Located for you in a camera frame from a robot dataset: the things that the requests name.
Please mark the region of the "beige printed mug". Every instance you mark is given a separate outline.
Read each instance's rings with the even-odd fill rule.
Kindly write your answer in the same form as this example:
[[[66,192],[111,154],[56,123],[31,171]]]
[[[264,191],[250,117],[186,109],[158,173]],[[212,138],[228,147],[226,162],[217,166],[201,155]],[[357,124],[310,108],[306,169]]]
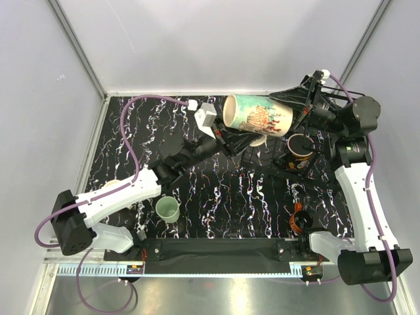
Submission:
[[[251,147],[260,146],[268,136],[284,136],[293,122],[291,108],[266,96],[231,94],[224,102],[222,116],[226,127],[260,135]]]

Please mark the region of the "black skull mug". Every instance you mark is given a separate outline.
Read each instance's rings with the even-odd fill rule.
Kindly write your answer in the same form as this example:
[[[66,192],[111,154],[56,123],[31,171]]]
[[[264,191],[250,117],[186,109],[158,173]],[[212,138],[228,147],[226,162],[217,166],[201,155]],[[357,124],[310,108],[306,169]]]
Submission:
[[[310,163],[315,142],[302,133],[291,135],[273,164],[285,171],[302,171]]]

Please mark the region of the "orange black mug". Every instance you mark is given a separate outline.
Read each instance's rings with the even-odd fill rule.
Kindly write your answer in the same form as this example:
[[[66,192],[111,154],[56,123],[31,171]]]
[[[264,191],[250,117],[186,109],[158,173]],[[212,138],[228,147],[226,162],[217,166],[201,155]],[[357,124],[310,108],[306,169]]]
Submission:
[[[314,219],[303,209],[301,202],[294,204],[294,212],[289,218],[289,227],[291,230],[300,235],[304,230],[309,229],[314,224]]]

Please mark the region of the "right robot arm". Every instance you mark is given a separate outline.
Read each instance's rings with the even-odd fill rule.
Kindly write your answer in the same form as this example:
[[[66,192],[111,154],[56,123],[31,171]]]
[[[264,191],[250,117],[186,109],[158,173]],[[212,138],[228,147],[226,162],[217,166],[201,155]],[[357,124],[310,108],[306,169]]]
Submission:
[[[343,86],[339,90],[347,103],[338,106],[334,102],[339,95],[323,92],[323,86],[323,79],[306,76],[300,85],[269,97],[293,109],[296,126],[304,131],[315,128],[331,135],[319,152],[328,158],[343,191],[354,240],[340,239],[322,228],[304,228],[298,255],[306,261],[325,257],[338,267],[347,285],[395,284],[413,256],[394,237],[374,183],[375,153],[369,134],[377,128],[381,106],[374,98],[350,93]]]

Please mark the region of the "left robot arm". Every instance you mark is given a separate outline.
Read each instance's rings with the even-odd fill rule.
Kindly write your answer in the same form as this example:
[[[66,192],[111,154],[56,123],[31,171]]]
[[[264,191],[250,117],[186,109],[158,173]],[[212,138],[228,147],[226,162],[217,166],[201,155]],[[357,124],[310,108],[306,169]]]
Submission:
[[[137,233],[124,226],[103,224],[102,219],[134,203],[168,194],[191,167],[219,152],[234,157],[259,137],[223,126],[215,136],[203,134],[197,141],[173,133],[159,147],[159,159],[137,175],[78,196],[70,190],[59,193],[50,222],[62,254],[71,256],[95,248],[109,249],[128,261],[137,259],[141,253]]]

